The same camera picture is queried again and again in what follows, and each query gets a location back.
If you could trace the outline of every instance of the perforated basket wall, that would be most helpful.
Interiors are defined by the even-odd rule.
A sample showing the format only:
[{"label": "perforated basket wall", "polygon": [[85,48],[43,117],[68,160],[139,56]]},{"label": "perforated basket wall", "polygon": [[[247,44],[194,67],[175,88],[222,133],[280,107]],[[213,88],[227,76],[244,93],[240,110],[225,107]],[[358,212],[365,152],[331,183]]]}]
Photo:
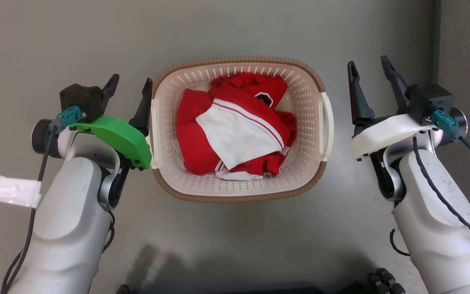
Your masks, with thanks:
[{"label": "perforated basket wall", "polygon": [[[297,118],[297,139],[280,175],[254,181],[230,181],[213,174],[194,175],[183,165],[175,135],[175,115],[185,89],[207,91],[222,75],[253,72],[279,75],[288,90],[277,110]],[[239,203],[300,195],[324,173],[333,144],[333,114],[324,85],[308,65],[288,58],[217,58],[176,65],[153,86],[151,149],[153,174],[170,195],[190,201]]]}]

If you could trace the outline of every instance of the cable connector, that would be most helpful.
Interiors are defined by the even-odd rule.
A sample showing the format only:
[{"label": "cable connector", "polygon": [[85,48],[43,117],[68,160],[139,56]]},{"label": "cable connector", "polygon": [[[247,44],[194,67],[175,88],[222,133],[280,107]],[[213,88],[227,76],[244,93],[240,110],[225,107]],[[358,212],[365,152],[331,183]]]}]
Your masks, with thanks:
[{"label": "cable connector", "polygon": [[59,134],[67,127],[67,125],[71,125],[72,123],[77,123],[78,121],[80,121],[81,119],[84,119],[85,117],[86,117],[86,113],[84,113],[84,111],[82,111],[79,107],[75,105],[70,106],[69,108],[66,108],[60,114],[58,114],[56,119],[54,119],[50,123],[50,130],[52,130],[52,128],[56,126],[57,127],[56,134]]},{"label": "cable connector", "polygon": [[431,115],[431,123],[449,134],[454,141],[457,141],[459,136],[464,135],[460,131],[458,123],[442,110],[433,112]]}]

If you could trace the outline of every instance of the green plastic bracket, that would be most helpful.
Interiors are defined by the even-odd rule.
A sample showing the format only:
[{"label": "green plastic bracket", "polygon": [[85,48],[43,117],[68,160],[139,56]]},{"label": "green plastic bracket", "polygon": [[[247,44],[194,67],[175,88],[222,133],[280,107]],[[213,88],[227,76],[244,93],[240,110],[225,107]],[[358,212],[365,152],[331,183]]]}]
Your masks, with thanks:
[{"label": "green plastic bracket", "polygon": [[75,127],[78,132],[94,134],[131,160],[135,168],[149,169],[151,153],[145,137],[122,119],[101,116],[92,123],[77,122],[70,127]]}]

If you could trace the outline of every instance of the red fabric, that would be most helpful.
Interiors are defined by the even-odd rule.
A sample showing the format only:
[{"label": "red fabric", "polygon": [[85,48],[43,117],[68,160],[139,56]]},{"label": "red fabric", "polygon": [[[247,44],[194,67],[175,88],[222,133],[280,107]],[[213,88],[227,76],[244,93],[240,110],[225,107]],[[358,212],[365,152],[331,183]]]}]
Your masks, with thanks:
[{"label": "red fabric", "polygon": [[[290,113],[274,111],[286,89],[287,85],[281,77],[239,73],[212,80],[209,92],[185,90],[177,110],[176,125],[184,166],[197,175],[214,172],[219,167],[219,156],[195,121],[197,116],[210,108],[214,98],[237,104],[252,115],[265,119],[277,130],[284,144],[291,147],[297,136],[297,121]],[[264,100],[255,97],[259,93],[267,93],[263,96]],[[271,101],[271,106],[263,102],[265,100]],[[246,171],[254,175],[269,172],[277,175],[285,158],[280,152],[274,152],[239,164],[230,171]]]}]

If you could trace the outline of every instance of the black and white logo patch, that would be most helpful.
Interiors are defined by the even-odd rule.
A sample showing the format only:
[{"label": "black and white logo patch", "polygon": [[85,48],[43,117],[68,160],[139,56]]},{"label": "black and white logo patch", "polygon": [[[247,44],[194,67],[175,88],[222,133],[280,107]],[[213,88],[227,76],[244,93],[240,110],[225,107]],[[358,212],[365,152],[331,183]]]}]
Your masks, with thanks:
[{"label": "black and white logo patch", "polygon": [[267,106],[271,107],[273,105],[273,99],[268,93],[265,92],[259,92],[257,95],[255,95],[258,99],[261,99],[262,102],[264,102]]}]

